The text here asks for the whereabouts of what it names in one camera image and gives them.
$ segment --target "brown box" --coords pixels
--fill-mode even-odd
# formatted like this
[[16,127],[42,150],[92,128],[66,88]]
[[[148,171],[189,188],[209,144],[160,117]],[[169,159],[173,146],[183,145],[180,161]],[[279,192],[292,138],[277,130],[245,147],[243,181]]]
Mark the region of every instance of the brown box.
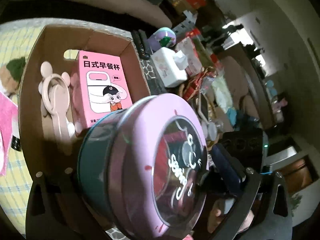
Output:
[[185,10],[192,14],[197,12],[186,0],[174,0],[172,5],[179,14],[182,14]]
[[[42,117],[41,95],[38,85],[42,80],[40,66],[49,61],[53,72],[70,74],[75,60],[65,59],[68,49],[119,56],[132,102],[150,95],[139,58],[130,39],[111,33],[68,25],[48,25],[33,46],[22,76],[19,98],[19,129],[23,154],[34,177],[38,171],[45,174],[61,173],[76,168],[77,156],[83,138],[72,143],[72,154],[66,156],[57,149],[50,115]],[[71,107],[67,118],[72,120]]]

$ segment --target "white tissue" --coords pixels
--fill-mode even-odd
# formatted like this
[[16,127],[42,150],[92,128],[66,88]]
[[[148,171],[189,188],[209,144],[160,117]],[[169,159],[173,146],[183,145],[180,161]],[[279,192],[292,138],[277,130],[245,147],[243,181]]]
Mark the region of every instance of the white tissue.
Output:
[[183,54],[181,50],[179,50],[176,54],[173,55],[173,60],[177,65],[179,70],[184,70],[188,67],[188,57]]

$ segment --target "pink box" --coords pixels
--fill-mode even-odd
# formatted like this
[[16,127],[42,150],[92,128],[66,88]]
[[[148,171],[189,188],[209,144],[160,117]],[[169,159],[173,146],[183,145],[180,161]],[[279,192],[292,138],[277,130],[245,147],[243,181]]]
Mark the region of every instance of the pink box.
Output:
[[71,110],[76,133],[106,114],[132,105],[120,57],[80,50],[71,73]]

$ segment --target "metal screw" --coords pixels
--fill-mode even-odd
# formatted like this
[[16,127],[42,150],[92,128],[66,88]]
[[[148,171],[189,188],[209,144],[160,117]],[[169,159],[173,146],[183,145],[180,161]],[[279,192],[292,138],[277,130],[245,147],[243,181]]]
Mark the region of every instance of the metal screw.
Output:
[[40,178],[42,176],[42,171],[38,171],[37,173],[36,173],[36,177],[37,178]]
[[64,172],[66,174],[71,174],[73,172],[73,168],[66,168]]
[[281,172],[276,172],[277,177],[282,178],[282,173]]
[[254,173],[254,169],[253,168],[246,168],[245,171],[248,173],[248,174],[253,174]]

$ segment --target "round container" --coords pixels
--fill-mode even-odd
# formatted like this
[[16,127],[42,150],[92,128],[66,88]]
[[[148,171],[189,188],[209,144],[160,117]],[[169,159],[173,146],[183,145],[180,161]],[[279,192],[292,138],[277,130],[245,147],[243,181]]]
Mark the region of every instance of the round container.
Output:
[[204,205],[195,181],[207,168],[205,145],[186,101],[173,94],[144,98],[90,129],[79,182],[89,204],[128,237],[183,239]]

